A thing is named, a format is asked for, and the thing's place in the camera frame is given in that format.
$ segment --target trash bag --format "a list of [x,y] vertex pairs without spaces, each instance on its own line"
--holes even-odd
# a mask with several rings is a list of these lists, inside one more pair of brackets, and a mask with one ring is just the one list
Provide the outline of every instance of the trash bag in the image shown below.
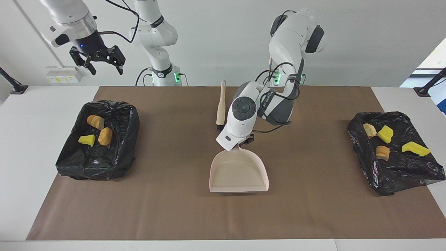
[[[100,130],[87,124],[87,117],[104,118],[104,127],[113,131],[111,143],[98,143]],[[136,108],[122,101],[93,101],[86,103],[65,142],[56,167],[60,175],[75,180],[110,180],[125,175],[132,167],[139,117]],[[78,142],[80,136],[95,135],[93,147]]]
[[[365,123],[373,125],[377,132],[384,125],[389,126],[394,132],[392,141],[386,144],[376,136],[369,139],[363,128]],[[437,163],[432,153],[420,157],[409,151],[401,152],[401,147],[410,141],[427,147],[404,113],[358,113],[348,124],[347,131],[364,176],[381,196],[446,179],[443,166]],[[388,161],[377,159],[377,146],[390,148]]]

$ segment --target black pole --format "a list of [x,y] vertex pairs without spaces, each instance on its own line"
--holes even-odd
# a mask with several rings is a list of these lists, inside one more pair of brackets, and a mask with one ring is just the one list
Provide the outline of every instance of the black pole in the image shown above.
[[443,70],[441,70],[437,75],[435,75],[435,77],[433,77],[425,86],[414,87],[413,89],[420,97],[430,97],[430,95],[427,93],[429,89],[445,76],[446,76],[446,67]]
[[0,67],[0,75],[9,82],[12,86],[12,92],[10,94],[22,94],[28,88],[28,85],[21,84],[19,81],[13,79],[8,73],[6,73],[3,68]]

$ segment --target brown table mat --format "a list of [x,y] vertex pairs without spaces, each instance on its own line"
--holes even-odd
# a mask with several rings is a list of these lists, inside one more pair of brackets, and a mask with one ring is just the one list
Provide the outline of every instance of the brown table mat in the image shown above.
[[427,187],[380,197],[363,176],[346,127],[383,111],[368,87],[302,87],[292,124],[245,147],[268,172],[257,194],[209,192],[219,87],[100,87],[95,100],[136,106],[133,167],[111,181],[57,176],[27,240],[446,238]]

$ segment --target white tabletop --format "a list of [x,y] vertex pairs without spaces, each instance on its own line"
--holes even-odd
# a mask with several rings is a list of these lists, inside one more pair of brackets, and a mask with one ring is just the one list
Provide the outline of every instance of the white tabletop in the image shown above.
[[[0,250],[445,250],[446,239],[25,241],[57,174],[59,151],[82,105],[93,100],[97,89],[30,86],[0,106]],[[446,117],[434,103],[412,89],[373,91],[384,111],[398,110],[412,119],[437,161],[446,165]],[[446,215],[446,182],[429,189]]]

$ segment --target white power box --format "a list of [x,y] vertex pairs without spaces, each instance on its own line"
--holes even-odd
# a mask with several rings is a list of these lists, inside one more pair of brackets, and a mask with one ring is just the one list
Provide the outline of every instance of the white power box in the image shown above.
[[46,78],[52,84],[78,84],[81,82],[82,75],[75,69],[58,69],[58,71],[49,71],[46,74]]

